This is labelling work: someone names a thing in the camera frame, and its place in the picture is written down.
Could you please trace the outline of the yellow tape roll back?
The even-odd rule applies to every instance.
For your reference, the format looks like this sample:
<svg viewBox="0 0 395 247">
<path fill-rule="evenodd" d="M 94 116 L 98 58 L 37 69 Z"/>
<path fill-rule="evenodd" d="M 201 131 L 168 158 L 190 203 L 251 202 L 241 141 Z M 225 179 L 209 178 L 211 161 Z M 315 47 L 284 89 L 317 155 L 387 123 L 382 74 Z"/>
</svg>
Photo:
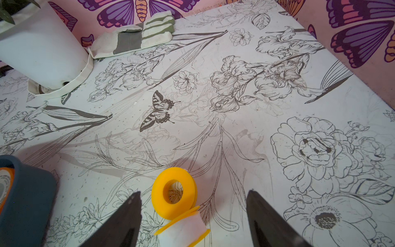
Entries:
<svg viewBox="0 0 395 247">
<path fill-rule="evenodd" d="M 187 170 L 179 167 L 168 168 L 155 179 L 151 201 L 159 216 L 173 220 L 195 207 L 196 182 Z"/>
</svg>

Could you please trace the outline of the orange tape roll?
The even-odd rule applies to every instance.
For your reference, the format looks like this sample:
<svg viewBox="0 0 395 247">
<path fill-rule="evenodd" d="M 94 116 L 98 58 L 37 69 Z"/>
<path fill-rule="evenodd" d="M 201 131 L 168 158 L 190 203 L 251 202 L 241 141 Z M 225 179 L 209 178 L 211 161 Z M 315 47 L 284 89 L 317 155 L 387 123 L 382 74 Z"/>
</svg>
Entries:
<svg viewBox="0 0 395 247">
<path fill-rule="evenodd" d="M 2 212 L 14 182 L 15 170 L 9 167 L 1 167 L 0 174 L 1 174 L 0 175 L 0 183 L 1 183 L 0 211 Z"/>
</svg>

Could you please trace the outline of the yellow white tape roll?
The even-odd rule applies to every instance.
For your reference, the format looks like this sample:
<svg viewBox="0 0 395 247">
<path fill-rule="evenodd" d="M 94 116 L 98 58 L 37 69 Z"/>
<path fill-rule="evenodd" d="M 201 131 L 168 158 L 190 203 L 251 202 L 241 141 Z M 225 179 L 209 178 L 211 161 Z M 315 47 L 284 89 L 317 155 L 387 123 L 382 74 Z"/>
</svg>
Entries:
<svg viewBox="0 0 395 247">
<path fill-rule="evenodd" d="M 181 214 L 154 233 L 160 247 L 194 247 L 210 234 L 199 206 Z"/>
</svg>

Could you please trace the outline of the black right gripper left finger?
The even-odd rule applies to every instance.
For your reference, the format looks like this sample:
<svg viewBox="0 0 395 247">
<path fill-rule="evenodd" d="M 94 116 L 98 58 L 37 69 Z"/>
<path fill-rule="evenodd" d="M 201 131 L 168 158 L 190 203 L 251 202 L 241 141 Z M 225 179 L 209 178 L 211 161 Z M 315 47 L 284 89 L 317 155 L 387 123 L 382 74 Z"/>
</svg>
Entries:
<svg viewBox="0 0 395 247">
<path fill-rule="evenodd" d="M 142 200 L 133 193 L 83 247 L 135 247 L 142 222 Z"/>
</svg>

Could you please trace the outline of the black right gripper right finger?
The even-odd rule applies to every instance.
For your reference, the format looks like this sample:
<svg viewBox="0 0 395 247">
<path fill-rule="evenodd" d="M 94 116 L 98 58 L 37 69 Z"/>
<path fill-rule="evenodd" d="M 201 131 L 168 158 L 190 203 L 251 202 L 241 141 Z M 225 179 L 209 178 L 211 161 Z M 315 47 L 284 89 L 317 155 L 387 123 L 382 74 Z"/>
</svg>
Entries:
<svg viewBox="0 0 395 247">
<path fill-rule="evenodd" d="M 249 191 L 246 212 L 254 247 L 311 247 L 257 191 Z"/>
</svg>

